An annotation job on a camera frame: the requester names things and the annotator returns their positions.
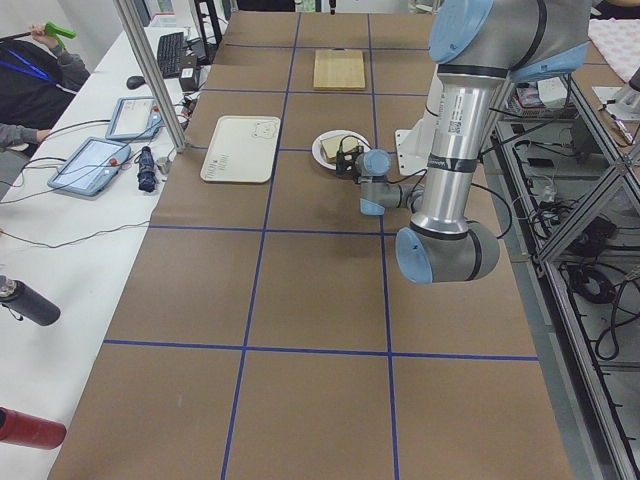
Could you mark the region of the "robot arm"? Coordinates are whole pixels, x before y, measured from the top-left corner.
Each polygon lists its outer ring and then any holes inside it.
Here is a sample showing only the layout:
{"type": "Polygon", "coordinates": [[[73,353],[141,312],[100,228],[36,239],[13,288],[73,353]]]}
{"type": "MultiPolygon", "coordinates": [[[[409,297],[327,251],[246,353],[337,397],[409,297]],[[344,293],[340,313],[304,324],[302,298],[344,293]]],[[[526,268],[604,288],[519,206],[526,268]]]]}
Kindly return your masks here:
{"type": "Polygon", "coordinates": [[[443,91],[421,205],[396,236],[402,274],[431,284],[482,278],[496,266],[497,238],[464,217],[482,133],[496,89],[569,74],[586,59],[589,1],[447,1],[429,55],[443,91]]]}

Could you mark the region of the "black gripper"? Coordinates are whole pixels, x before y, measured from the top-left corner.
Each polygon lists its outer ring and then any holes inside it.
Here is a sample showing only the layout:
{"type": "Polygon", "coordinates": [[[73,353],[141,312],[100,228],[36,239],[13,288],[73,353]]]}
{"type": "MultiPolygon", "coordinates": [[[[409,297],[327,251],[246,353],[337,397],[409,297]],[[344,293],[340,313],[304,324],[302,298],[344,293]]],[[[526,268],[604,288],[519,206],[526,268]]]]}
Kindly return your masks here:
{"type": "Polygon", "coordinates": [[[349,173],[351,174],[351,178],[354,183],[359,183],[360,178],[363,174],[363,160],[365,158],[364,153],[360,153],[358,155],[353,154],[351,156],[351,166],[349,173]]]}

